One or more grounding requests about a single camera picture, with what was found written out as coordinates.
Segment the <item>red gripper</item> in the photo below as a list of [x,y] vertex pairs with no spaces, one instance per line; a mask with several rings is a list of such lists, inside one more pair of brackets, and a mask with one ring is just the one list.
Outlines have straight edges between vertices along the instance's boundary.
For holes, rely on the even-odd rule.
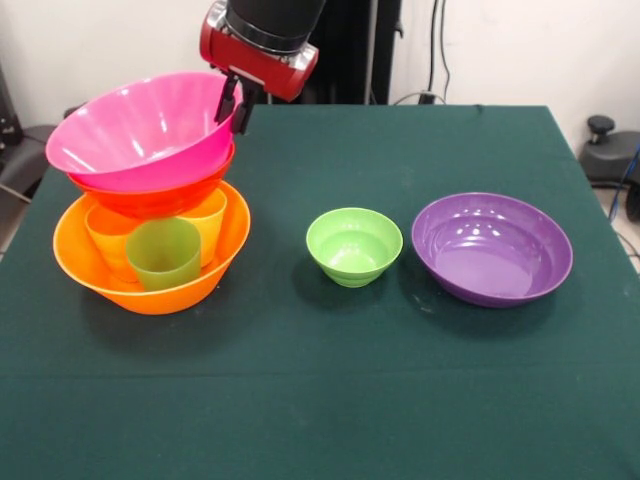
[[220,124],[234,111],[238,83],[236,75],[251,80],[254,83],[242,83],[243,98],[235,108],[232,120],[233,134],[244,135],[256,101],[260,97],[260,87],[266,93],[282,100],[294,100],[302,92],[316,67],[319,50],[306,43],[299,53],[293,55],[266,53],[234,34],[225,33],[222,18],[218,18],[217,21],[218,23],[215,23],[213,18],[207,18],[200,35],[202,58],[227,73],[214,120]]

